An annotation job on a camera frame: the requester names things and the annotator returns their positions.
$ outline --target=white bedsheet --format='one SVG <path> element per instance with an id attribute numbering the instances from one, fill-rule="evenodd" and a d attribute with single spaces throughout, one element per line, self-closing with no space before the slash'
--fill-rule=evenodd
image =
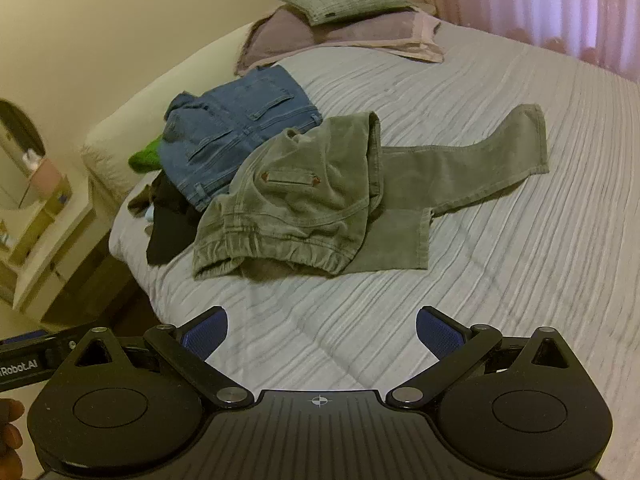
<path id="1" fill-rule="evenodd" d="M 505 335 L 555 326 L 613 414 L 599 471 L 640 478 L 640 87 L 447 23 L 436 41 L 443 64 L 360 48 L 320 48 L 281 62 L 325 117 L 374 110 L 387 145 L 471 144 L 517 104 L 542 106 L 551 173 L 435 219 L 429 270 L 325 279 L 269 268 L 260 280 L 194 282 L 190 250 L 168 266 L 146 264 L 144 222 L 125 207 L 111 251 L 164 322 L 180 325 L 224 306 L 229 334 L 208 362 L 255 394 L 378 388 L 384 396 L 434 362 L 415 336 L 424 304 Z"/>

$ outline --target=pant leg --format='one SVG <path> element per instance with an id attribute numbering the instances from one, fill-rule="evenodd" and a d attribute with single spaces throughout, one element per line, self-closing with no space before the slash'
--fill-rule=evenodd
<path id="1" fill-rule="evenodd" d="M 520 105 L 471 146 L 383 147 L 382 168 L 380 210 L 343 273 L 426 269 L 432 216 L 548 173 L 544 115 L 537 105 Z"/>

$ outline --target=green pants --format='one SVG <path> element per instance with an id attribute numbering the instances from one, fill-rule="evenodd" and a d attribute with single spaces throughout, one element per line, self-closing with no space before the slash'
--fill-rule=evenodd
<path id="1" fill-rule="evenodd" d="M 219 276 L 246 258 L 330 274 L 426 269 L 431 218 L 547 173 L 537 105 L 463 147 L 380 146 L 375 113 L 285 130 L 257 148 L 198 226 L 193 273 Z"/>

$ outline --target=headboard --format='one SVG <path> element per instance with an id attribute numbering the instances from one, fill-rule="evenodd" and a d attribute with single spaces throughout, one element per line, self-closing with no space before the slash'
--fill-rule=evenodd
<path id="1" fill-rule="evenodd" d="M 127 161 L 162 133 L 164 112 L 180 92 L 200 95 L 234 79 L 234 66 L 250 24 L 204 46 L 135 94 L 93 128 L 81 147 L 89 172 L 120 204 L 142 177 Z"/>

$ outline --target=silver bolt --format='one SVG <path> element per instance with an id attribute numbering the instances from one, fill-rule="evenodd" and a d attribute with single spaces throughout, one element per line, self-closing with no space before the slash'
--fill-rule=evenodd
<path id="1" fill-rule="evenodd" d="M 235 404 L 245 400 L 247 398 L 247 392 L 243 388 L 228 386 L 219 390 L 216 396 L 226 404 Z"/>
<path id="2" fill-rule="evenodd" d="M 418 402 L 422 398 L 422 392 L 418 388 L 402 386 L 393 390 L 391 396 L 398 402 Z"/>

